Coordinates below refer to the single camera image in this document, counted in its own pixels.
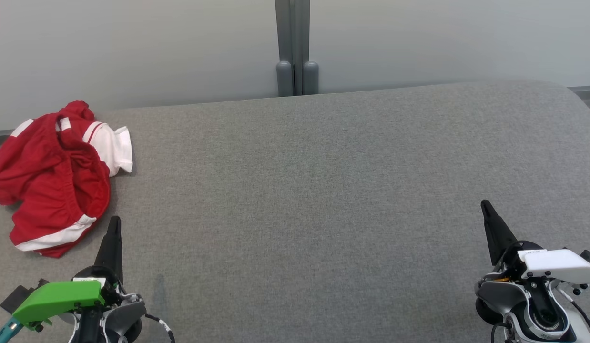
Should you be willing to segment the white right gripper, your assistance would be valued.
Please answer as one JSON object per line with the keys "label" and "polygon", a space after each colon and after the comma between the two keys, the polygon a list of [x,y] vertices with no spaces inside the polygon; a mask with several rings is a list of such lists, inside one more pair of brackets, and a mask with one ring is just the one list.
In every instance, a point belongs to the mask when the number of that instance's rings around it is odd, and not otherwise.
{"label": "white right gripper", "polygon": [[589,250],[577,253],[568,248],[547,250],[529,241],[516,243],[513,232],[489,200],[481,201],[481,211],[491,265],[496,266],[503,256],[503,270],[516,280],[546,277],[590,286]]}

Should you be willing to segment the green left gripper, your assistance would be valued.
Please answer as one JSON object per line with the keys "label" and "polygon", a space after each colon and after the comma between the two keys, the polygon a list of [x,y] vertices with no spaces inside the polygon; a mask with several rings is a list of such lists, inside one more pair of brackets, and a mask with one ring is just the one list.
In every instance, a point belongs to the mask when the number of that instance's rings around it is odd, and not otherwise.
{"label": "green left gripper", "polygon": [[122,283],[122,221],[112,216],[94,265],[79,271],[68,282],[40,280],[36,288],[19,286],[11,294],[11,316],[21,325],[37,330],[58,315],[107,310],[121,302]]}

